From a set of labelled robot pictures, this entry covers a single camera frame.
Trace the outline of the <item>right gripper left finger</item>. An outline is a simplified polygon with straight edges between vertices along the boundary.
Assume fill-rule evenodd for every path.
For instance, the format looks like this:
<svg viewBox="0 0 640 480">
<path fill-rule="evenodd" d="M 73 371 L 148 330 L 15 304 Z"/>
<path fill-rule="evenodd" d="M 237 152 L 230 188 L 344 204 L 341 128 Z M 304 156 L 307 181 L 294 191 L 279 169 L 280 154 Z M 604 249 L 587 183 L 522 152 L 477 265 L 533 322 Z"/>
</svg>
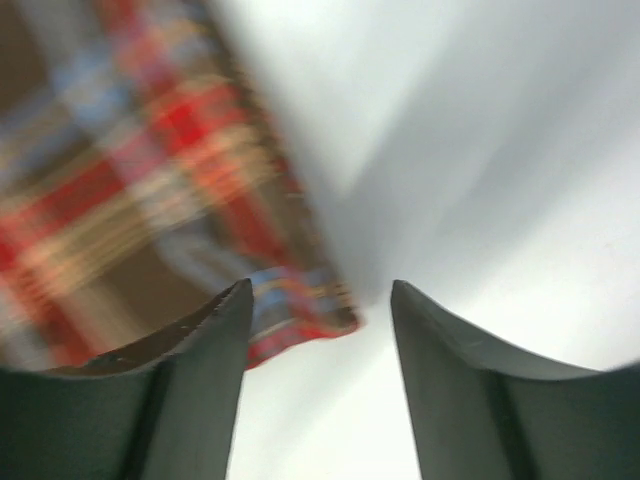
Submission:
<svg viewBox="0 0 640 480">
<path fill-rule="evenodd" d="M 253 312 L 249 280 L 79 367 L 1 371 L 5 479 L 222 479 Z"/>
</svg>

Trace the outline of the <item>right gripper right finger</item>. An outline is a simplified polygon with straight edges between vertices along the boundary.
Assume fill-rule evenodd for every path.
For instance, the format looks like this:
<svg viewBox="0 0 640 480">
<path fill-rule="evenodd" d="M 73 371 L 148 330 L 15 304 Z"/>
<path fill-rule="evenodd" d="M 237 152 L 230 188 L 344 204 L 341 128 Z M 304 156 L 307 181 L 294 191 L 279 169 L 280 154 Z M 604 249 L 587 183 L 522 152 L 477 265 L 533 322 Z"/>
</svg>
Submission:
<svg viewBox="0 0 640 480">
<path fill-rule="evenodd" d="M 510 344 L 406 281 L 395 339 L 425 479 L 635 479 L 639 367 L 598 372 Z"/>
</svg>

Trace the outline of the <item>red brown plaid shirt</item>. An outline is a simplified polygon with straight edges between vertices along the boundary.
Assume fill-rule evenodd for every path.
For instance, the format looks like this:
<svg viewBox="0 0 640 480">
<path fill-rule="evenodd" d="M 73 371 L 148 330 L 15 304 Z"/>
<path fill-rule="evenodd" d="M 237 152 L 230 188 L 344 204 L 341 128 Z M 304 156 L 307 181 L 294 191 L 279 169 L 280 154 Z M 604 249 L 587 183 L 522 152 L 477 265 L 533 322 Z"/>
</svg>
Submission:
<svg viewBox="0 0 640 480">
<path fill-rule="evenodd" d="M 249 363 L 355 331 L 203 1 L 1 5 L 1 360 L 80 365 L 249 279 Z"/>
</svg>

